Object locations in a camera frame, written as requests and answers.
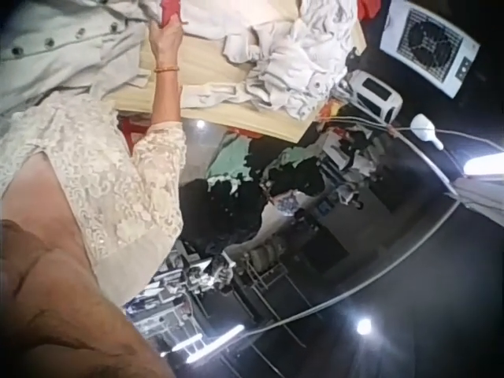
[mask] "white lace kurta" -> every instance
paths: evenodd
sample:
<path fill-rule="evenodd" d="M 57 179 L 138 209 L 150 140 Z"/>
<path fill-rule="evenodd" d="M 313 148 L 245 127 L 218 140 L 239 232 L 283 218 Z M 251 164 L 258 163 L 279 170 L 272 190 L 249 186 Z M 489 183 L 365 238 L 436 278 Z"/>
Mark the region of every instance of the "white lace kurta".
<path fill-rule="evenodd" d="M 53 94 L 14 114 L 2 129 L 0 195 L 29 157 L 44 153 L 80 227 L 100 288 L 117 305 L 137 295 L 182 229 L 181 124 L 156 125 L 130 157 L 112 104 L 88 95 Z"/>

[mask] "fan grille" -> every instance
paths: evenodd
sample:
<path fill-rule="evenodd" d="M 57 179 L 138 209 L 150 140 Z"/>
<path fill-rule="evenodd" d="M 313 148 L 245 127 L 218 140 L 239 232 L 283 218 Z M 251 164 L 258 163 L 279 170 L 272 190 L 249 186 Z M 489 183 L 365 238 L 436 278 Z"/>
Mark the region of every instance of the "fan grille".
<path fill-rule="evenodd" d="M 462 40 L 458 33 L 437 20 L 410 9 L 397 52 L 442 83 Z"/>

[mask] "gold bangle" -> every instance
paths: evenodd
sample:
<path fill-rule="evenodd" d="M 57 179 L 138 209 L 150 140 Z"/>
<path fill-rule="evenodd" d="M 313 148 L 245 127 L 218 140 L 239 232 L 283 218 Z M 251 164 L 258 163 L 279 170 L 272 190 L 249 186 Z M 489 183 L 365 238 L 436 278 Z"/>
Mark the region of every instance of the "gold bangle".
<path fill-rule="evenodd" d="M 179 71 L 179 66 L 178 65 L 170 65 L 168 67 L 160 67 L 154 70 L 156 73 L 160 72 L 168 72 L 168 71 Z"/>

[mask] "bright light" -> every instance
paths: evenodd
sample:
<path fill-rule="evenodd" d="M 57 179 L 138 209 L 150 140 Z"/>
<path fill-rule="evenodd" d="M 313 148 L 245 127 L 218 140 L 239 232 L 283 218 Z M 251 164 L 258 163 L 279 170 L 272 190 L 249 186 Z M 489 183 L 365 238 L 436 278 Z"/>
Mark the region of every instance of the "bright light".
<path fill-rule="evenodd" d="M 372 331 L 372 325 L 370 319 L 362 319 L 357 323 L 357 333 L 359 335 L 369 335 Z"/>
<path fill-rule="evenodd" d="M 172 352 L 177 352 L 178 350 L 181 350 L 185 347 L 188 347 L 191 344 L 196 343 L 198 340 L 201 340 L 202 338 L 203 338 L 203 335 L 201 333 L 198 333 L 197 335 L 194 335 L 194 336 L 190 337 L 189 339 L 184 340 L 183 342 L 176 344 L 172 348 Z"/>
<path fill-rule="evenodd" d="M 475 157 L 464 165 L 468 176 L 504 175 L 504 152 Z"/>
<path fill-rule="evenodd" d="M 202 349 L 198 350 L 196 353 L 190 355 L 187 358 L 186 363 L 190 364 L 192 362 L 199 360 L 202 357 L 205 357 L 207 354 L 212 353 L 216 349 L 222 347 L 225 343 L 227 343 L 233 337 L 238 335 L 244 329 L 245 329 L 245 327 L 243 327 L 241 324 L 237 325 L 232 330 L 224 333 L 219 339 L 215 340 L 213 343 L 206 345 L 204 348 L 202 348 Z"/>

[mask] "wooden table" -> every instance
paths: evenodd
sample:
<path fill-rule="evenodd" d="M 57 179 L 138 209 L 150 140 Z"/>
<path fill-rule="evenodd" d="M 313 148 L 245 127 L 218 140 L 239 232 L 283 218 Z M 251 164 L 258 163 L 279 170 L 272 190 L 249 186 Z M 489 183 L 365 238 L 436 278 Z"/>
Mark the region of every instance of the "wooden table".
<path fill-rule="evenodd" d="M 243 13 L 253 13 L 249 18 L 257 18 L 260 14 L 262 22 L 268 20 L 295 20 L 298 17 L 296 0 L 246 0 L 243 4 L 247 3 L 254 5 L 254 12 L 248 12 L 245 9 Z M 251 19 L 250 22 L 257 23 L 257 20 Z M 358 22 L 352 31 L 352 38 L 361 53 L 366 44 L 361 25 Z M 243 81 L 250 71 L 251 65 L 230 65 L 222 55 L 222 46 L 222 41 L 208 41 L 188 35 L 185 36 L 180 48 L 181 83 L 190 85 L 208 82 L 239 83 Z M 150 52 L 147 39 L 142 46 L 140 67 L 149 70 L 154 68 L 154 57 Z M 151 75 L 146 87 L 126 86 L 109 95 L 108 99 L 114 100 L 116 108 L 120 111 L 150 113 L 154 99 L 154 86 L 155 75 Z M 259 112 L 248 103 L 223 103 L 212 108 L 182 110 L 182 117 L 185 118 L 242 128 L 294 143 L 299 141 L 316 115 L 317 112 L 314 112 L 308 120 L 299 121 L 291 118 L 283 111 Z"/>

